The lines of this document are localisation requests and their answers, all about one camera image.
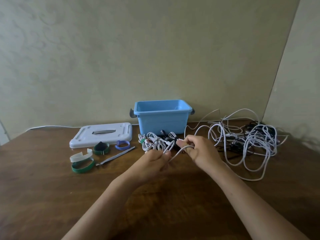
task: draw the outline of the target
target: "forearm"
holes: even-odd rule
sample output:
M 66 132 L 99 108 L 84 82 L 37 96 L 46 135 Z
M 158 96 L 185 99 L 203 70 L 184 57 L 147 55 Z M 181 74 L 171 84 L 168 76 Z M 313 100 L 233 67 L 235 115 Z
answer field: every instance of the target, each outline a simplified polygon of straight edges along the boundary
M 308 239 L 225 165 L 208 174 L 221 187 L 252 239 Z
M 126 173 L 113 180 L 63 240 L 105 239 L 119 211 L 136 187 Z

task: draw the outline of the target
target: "person's left hand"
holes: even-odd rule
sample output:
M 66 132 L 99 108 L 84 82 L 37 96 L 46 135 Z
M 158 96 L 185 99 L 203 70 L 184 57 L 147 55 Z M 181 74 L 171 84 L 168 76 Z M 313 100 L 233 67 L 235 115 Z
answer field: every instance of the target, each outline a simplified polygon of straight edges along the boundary
M 135 180 L 137 185 L 140 186 L 165 170 L 170 159 L 170 151 L 163 154 L 163 151 L 150 150 L 139 158 L 124 174 Z

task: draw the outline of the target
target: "person's right arm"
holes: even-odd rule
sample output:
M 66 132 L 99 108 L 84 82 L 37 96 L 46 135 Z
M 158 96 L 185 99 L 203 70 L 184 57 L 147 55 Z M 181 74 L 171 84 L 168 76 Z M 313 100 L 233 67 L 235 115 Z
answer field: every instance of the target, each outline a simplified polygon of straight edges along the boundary
M 220 186 L 253 240 L 308 239 L 226 166 L 210 140 L 188 135 L 177 141 L 181 148 L 191 143 L 186 152 Z

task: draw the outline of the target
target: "blue plastic bin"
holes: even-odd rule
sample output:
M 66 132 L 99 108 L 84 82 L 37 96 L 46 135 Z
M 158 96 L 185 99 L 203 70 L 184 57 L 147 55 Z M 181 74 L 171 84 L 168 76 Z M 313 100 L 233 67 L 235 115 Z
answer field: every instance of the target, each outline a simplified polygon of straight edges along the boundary
M 161 130 L 183 134 L 188 116 L 194 112 L 183 100 L 139 101 L 130 110 L 130 117 L 138 117 L 141 134 L 161 135 Z

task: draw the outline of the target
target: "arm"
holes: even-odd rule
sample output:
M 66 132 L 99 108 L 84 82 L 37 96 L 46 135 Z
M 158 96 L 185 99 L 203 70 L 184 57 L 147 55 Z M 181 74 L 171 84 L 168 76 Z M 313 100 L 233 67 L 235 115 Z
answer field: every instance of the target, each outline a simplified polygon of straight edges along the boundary
M 186 148 L 187 153 L 220 186 L 252 239 L 308 239 L 223 163 L 210 140 L 188 135 L 177 141 L 180 147 L 190 143 L 194 149 Z
M 165 170 L 170 159 L 170 151 L 163 154 L 163 151 L 150 150 L 144 154 L 126 172 L 110 183 L 62 240 L 105 239 L 132 192 Z

